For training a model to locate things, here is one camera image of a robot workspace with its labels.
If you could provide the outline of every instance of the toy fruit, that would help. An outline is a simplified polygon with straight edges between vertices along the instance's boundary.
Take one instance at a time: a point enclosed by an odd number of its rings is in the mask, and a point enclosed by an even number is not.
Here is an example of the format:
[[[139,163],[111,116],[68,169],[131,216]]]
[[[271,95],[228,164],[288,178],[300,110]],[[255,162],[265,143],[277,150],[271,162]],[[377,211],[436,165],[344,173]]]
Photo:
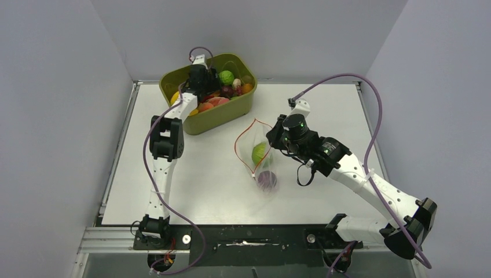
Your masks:
[[[209,99],[207,102],[211,103],[213,106],[219,106],[221,104],[227,103],[229,101],[226,97],[214,97]]]
[[[243,95],[242,87],[241,86],[238,86],[238,87],[235,88],[235,95],[236,96],[242,96]]]
[[[259,174],[258,185],[261,189],[273,189],[276,186],[276,175],[271,171],[263,171]]]
[[[198,111],[199,112],[203,112],[203,111],[206,111],[208,109],[212,109],[214,106],[213,104],[211,103],[201,103],[199,106],[198,106]]]
[[[250,75],[241,76],[242,81],[245,83],[254,83],[254,78]]]
[[[252,162],[254,162],[254,165],[257,166],[259,164],[261,159],[266,156],[268,149],[269,145],[266,142],[259,143],[252,149]],[[271,162],[273,162],[273,158],[268,156],[261,163],[262,166],[267,167]]]
[[[254,86],[250,83],[244,84],[242,86],[242,94],[247,94],[254,89]]]
[[[231,71],[222,71],[218,74],[218,77],[223,85],[231,85],[234,80],[233,73]]]
[[[222,87],[222,95],[224,97],[232,97],[233,93],[234,93],[234,91],[233,91],[232,87],[230,87],[230,86],[223,86]]]
[[[236,89],[237,87],[240,87],[240,85],[242,85],[242,82],[240,81],[240,79],[239,79],[239,78],[236,78],[236,79],[234,79],[234,80],[233,80],[233,82],[232,82],[232,87],[233,87],[234,89]]]
[[[170,105],[174,105],[174,102],[179,98],[179,91],[175,92],[175,94],[170,99]]]
[[[198,114],[199,110],[198,109],[194,109],[193,111],[191,111],[191,113],[189,113],[189,116],[194,116],[196,114]]]

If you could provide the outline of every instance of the gray wall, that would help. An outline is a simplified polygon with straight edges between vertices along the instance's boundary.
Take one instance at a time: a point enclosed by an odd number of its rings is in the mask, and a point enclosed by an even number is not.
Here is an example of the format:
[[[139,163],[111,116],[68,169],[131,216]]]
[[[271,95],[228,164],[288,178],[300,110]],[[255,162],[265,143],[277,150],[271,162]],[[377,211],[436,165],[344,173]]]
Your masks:
[[[365,74],[407,0],[92,2],[133,79],[160,79],[202,45],[292,82]]]
[[[67,277],[131,79],[89,0],[0,3],[0,269]]]
[[[391,182],[439,205],[431,277],[491,277],[490,13],[486,0],[410,0],[368,72]]]

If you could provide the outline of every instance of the cable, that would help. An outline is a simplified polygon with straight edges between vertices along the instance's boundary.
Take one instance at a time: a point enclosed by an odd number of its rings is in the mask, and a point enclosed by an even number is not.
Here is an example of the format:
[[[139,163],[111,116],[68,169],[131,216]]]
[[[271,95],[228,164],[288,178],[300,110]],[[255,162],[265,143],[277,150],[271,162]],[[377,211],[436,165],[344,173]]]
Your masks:
[[[192,54],[192,53],[193,53],[193,51],[195,51],[196,49],[204,49],[204,50],[208,51],[208,53],[209,53],[209,54],[210,54],[210,56],[211,56],[210,66],[209,66],[209,68],[211,68],[211,66],[213,65],[213,60],[214,60],[214,58],[213,58],[213,53],[212,53],[212,52],[211,52],[211,51],[210,51],[208,48],[206,48],[206,47],[204,47],[204,46],[196,46],[196,47],[193,47],[193,48],[192,48],[192,49],[189,51],[189,55],[188,55],[188,57],[189,57],[189,61],[191,61],[191,58],[193,57],[191,54]]]
[[[347,74],[332,75],[330,77],[324,78],[323,80],[320,80],[317,83],[312,84],[312,86],[308,87],[307,89],[305,89],[304,91],[300,92],[295,97],[293,97],[292,100],[296,101],[297,99],[301,98],[305,93],[307,93],[312,88],[316,87],[317,85],[319,85],[321,83],[324,83],[324,82],[329,81],[329,80],[334,79],[334,78],[344,77],[344,76],[356,77],[358,79],[363,80],[364,82],[366,82],[368,84],[368,86],[370,86],[370,88],[373,90],[373,93],[375,94],[375,97],[377,98],[377,105],[379,107],[379,116],[377,118],[377,125],[375,126],[375,130],[373,131],[372,139],[370,140],[370,143],[368,144],[367,151],[365,152],[365,157],[363,158],[363,168],[365,169],[365,174],[368,175],[368,172],[369,172],[369,170],[368,170],[368,155],[370,154],[370,151],[372,150],[373,145],[375,144],[375,139],[377,138],[377,135],[379,134],[380,125],[382,124],[382,101],[380,99],[379,91],[377,91],[377,88],[375,87],[375,85],[373,85],[373,83],[370,80],[368,80],[366,77],[359,75],[359,74],[347,73]],[[431,266],[430,261],[426,258],[426,256],[423,254],[423,251],[421,250],[421,248],[419,248],[419,246],[416,244],[416,242],[409,235],[409,232],[408,232],[408,230],[406,230],[406,227],[404,227],[404,224],[402,223],[402,221],[399,220],[399,218],[397,217],[395,212],[390,208],[389,204],[387,204],[387,201],[385,201],[385,198],[382,196],[382,193],[380,192],[379,188],[377,187],[377,185],[373,181],[372,177],[369,177],[368,180],[370,181],[370,184],[372,185],[375,193],[377,193],[377,196],[379,197],[380,201],[382,202],[382,204],[385,206],[385,208],[389,212],[390,216],[392,216],[392,218],[397,223],[399,228],[401,228],[402,233],[406,236],[409,243],[416,250],[417,254],[420,255],[421,258],[419,258],[418,256],[415,256],[416,260],[421,262],[421,264],[423,264],[426,268],[431,269],[432,266]]]
[[[324,247],[322,246],[322,244],[319,242],[319,241],[316,241],[317,242],[317,245],[319,246],[319,249],[321,250],[322,254],[323,254],[323,257],[326,258],[329,263],[332,265],[332,261],[331,259],[329,258],[329,255],[325,252],[324,250]],[[351,249],[351,252],[350,252],[350,255],[349,255],[349,260],[351,261],[351,255],[353,253],[353,249]],[[335,268],[334,267],[334,270],[337,271],[338,273],[341,273],[342,275],[344,275],[346,278],[351,278],[346,272],[342,272],[340,271],[339,269]]]
[[[307,165],[307,163],[306,163],[306,162],[305,162],[305,163],[302,163],[302,164],[301,164],[300,166],[298,166],[298,168],[296,169],[296,184],[298,184],[298,185],[300,185],[300,186],[307,186],[307,185],[310,185],[310,184],[312,183],[312,181],[314,180],[314,175],[316,174],[316,172],[315,172],[313,169],[311,169],[311,170],[310,170],[310,179],[309,179],[309,181],[308,181],[306,184],[302,184],[302,183],[300,182],[300,177],[298,176],[298,171],[300,170],[300,168],[301,168],[302,166],[305,166],[305,165]]]
[[[170,259],[170,253],[172,253],[172,251],[174,251],[175,249],[175,238],[172,238],[172,244],[170,245],[170,250],[169,252],[166,253],[166,255],[164,256],[164,258],[166,260],[169,260]]]
[[[354,242],[350,242],[350,244],[348,244],[344,249],[343,251],[341,251],[341,253],[339,253],[338,257],[336,257],[336,259],[332,262],[331,266],[329,267],[329,269],[327,270],[327,278],[331,277],[332,275],[332,270],[334,269],[334,266],[338,263],[339,259],[341,259],[341,257],[345,254],[345,252],[351,247],[353,246],[354,248],[354,245],[357,244],[358,242],[357,241],[354,241]]]
[[[134,236],[137,236],[135,233],[133,233],[133,226],[135,225],[136,222],[141,223],[140,221],[136,220],[135,222],[131,223],[131,226],[130,226],[130,233]]]
[[[166,272],[166,273],[160,273],[161,275],[173,275],[173,274],[177,274],[177,273],[181,273],[183,271],[186,271],[188,270],[189,268],[191,268],[192,266],[196,265],[199,260],[203,257],[204,255],[204,252],[206,250],[206,239],[204,237],[204,234],[203,232],[201,231],[201,229],[196,225],[194,224],[191,220],[187,219],[186,216],[178,213],[177,211],[175,211],[173,208],[171,208],[166,202],[164,202],[164,199],[162,198],[162,196],[160,195],[160,192],[159,192],[159,187],[157,186],[157,183],[155,182],[155,179],[153,178],[153,175],[152,175],[152,172],[150,171],[150,168],[148,167],[148,163],[146,162],[146,146],[148,145],[148,141],[150,140],[150,135],[152,134],[153,130],[155,129],[155,127],[160,123],[160,120],[162,120],[162,118],[167,114],[169,113],[172,109],[178,107],[179,105],[181,105],[183,103],[183,100],[182,100],[182,86],[185,84],[186,82],[183,82],[182,84],[180,84],[178,86],[178,89],[179,89],[179,102],[171,107],[169,107],[167,110],[165,110],[162,115],[160,115],[156,120],[155,122],[152,124],[152,126],[150,127],[150,130],[148,131],[148,134],[146,135],[145,137],[145,141],[143,143],[143,164],[145,165],[145,170],[146,172],[148,173],[148,176],[150,177],[150,180],[152,181],[152,184],[153,184],[153,188],[155,189],[155,193],[157,194],[157,196],[159,197],[160,201],[162,202],[162,204],[167,207],[168,210],[172,211],[175,215],[179,216],[180,218],[182,218],[183,220],[185,220],[187,223],[191,224],[191,226],[193,226],[193,228],[196,229],[196,231],[199,233],[199,235],[201,236],[201,239],[203,241],[203,249],[201,251],[201,253],[199,254],[199,256],[196,258],[196,260],[194,260],[191,264],[189,264],[188,266],[186,266],[185,268],[183,269],[180,269],[180,270],[176,270],[176,271],[173,271],[173,272]],[[151,269],[153,269],[153,267],[158,264],[159,262],[163,261],[164,259],[160,259],[160,260],[157,260],[155,261],[150,267]]]

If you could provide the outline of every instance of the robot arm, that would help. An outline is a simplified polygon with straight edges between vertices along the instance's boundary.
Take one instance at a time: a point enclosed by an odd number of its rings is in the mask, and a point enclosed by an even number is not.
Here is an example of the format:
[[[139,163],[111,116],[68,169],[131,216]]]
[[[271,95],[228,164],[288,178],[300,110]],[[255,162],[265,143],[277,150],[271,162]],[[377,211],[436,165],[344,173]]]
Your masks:
[[[418,200],[394,187],[372,171],[366,175],[362,163],[348,147],[330,137],[320,137],[308,128],[305,117],[310,112],[308,103],[300,99],[293,103],[289,116],[280,115],[274,128],[266,135],[272,148],[289,152],[303,161],[315,173],[342,183],[377,209],[384,218],[368,220],[338,214],[327,226],[334,229],[344,241],[384,243],[400,257],[412,259],[415,249],[402,233],[374,188],[372,177],[382,196],[395,212],[413,240],[421,246],[433,226],[437,205],[431,199]]]
[[[205,55],[196,56],[190,67],[189,79],[182,89],[181,105],[170,109],[152,130],[149,147],[153,156],[153,178],[158,192],[152,185],[150,186],[148,206],[138,226],[143,237],[148,236],[168,242],[169,210],[162,203],[159,195],[168,203],[172,174],[177,159],[184,151],[182,123],[203,98],[219,89],[220,81],[216,69],[208,68]],[[151,126],[158,118],[158,116],[152,118]]]

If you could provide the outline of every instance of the mesh bag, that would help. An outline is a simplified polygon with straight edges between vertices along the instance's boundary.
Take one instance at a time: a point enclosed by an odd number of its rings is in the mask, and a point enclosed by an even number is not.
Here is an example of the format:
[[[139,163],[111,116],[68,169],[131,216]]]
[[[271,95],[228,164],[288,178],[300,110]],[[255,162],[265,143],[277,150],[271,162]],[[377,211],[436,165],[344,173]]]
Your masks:
[[[274,166],[275,149],[272,149],[266,133],[272,127],[254,119],[235,141],[234,150],[237,157],[245,165],[257,188],[270,193],[278,188],[276,168]]]

